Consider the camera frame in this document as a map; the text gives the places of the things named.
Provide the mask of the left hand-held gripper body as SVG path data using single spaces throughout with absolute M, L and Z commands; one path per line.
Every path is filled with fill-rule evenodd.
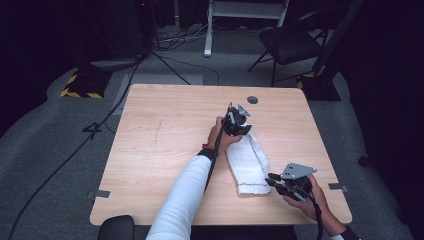
M 224 116 L 222 127 L 226 134 L 230 134 L 231 130 L 241 129 L 241 128 L 251 128 L 248 126 L 240 126 L 240 122 L 243 118 L 249 117 L 250 113 L 245 110 L 241 105 L 234 107 L 232 104 L 229 104 L 227 108 L 226 115 Z

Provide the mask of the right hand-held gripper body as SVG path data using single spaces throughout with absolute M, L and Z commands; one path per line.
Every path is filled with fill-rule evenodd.
M 294 195 L 294 198 L 305 202 L 312 189 L 308 176 L 316 172 L 317 169 L 313 167 L 288 163 L 280 177 L 284 181 L 285 187 Z

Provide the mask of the white towel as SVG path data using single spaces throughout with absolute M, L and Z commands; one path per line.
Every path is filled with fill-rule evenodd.
M 239 195 L 266 195 L 271 192 L 265 180 L 269 173 L 269 162 L 253 130 L 239 142 L 230 145 L 226 156 Z

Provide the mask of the person's left hand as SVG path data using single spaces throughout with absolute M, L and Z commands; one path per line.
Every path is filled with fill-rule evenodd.
M 230 145 L 242 139 L 241 136 L 229 136 L 225 132 L 220 133 L 222 120 L 222 116 L 216 118 L 215 125 L 211 128 L 206 143 L 207 148 L 211 148 L 217 153 L 226 151 Z

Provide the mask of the person's right hand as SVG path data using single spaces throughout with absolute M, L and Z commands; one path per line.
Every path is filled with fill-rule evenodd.
M 328 207 L 325 194 L 321 187 L 317 184 L 317 181 L 313 175 L 309 175 L 308 179 L 312 185 L 312 200 L 308 199 L 305 202 L 302 202 L 296 201 L 287 196 L 283 196 L 283 200 L 286 201 L 290 206 L 299 209 L 304 215 L 312 220 L 317 220 L 315 206 L 318 206 L 321 210 L 322 222 L 325 222 L 331 216 L 331 211 Z

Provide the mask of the grey tape strip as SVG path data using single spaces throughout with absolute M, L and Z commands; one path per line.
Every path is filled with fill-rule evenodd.
M 350 192 L 350 189 L 347 186 L 340 183 L 329 183 L 328 186 L 330 190 L 341 190 L 344 193 Z
M 108 198 L 110 196 L 110 191 L 104 190 L 89 190 L 86 197 L 88 199 L 95 200 L 96 198 Z

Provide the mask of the black folding chair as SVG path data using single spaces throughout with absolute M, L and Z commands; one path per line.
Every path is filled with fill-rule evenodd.
M 330 29 L 329 17 L 329 9 L 315 10 L 285 26 L 261 31 L 259 40 L 265 51 L 248 68 L 248 72 L 259 63 L 271 61 L 271 86 L 274 86 L 280 82 L 280 79 L 276 78 L 278 65 L 284 66 L 318 57 L 324 51 Z

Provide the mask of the black slanted stand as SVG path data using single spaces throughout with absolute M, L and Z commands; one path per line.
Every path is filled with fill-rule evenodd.
M 338 102 L 341 100 L 333 79 L 341 62 L 342 40 L 365 0 L 352 0 L 346 15 L 340 20 L 330 37 L 323 54 L 316 60 L 313 75 L 303 74 L 296 78 L 297 87 L 308 101 Z

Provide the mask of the dark equipment cabinet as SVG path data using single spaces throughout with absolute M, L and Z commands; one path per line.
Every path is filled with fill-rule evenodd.
M 141 0 L 76 0 L 87 16 L 100 49 L 108 57 L 143 56 L 152 27 L 142 19 Z

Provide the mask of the yellow striped black stand base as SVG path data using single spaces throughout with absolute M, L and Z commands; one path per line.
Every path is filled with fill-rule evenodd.
M 111 76 L 110 71 L 97 70 L 94 73 L 83 73 L 76 70 L 69 78 L 60 96 L 101 99 L 105 96 Z

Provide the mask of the white desk frame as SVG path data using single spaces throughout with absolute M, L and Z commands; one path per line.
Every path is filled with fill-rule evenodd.
M 236 17 L 276 20 L 281 26 L 284 22 L 290 0 L 281 3 L 248 3 L 222 0 L 209 0 L 207 10 L 207 33 L 203 55 L 212 55 L 213 20 L 218 17 Z

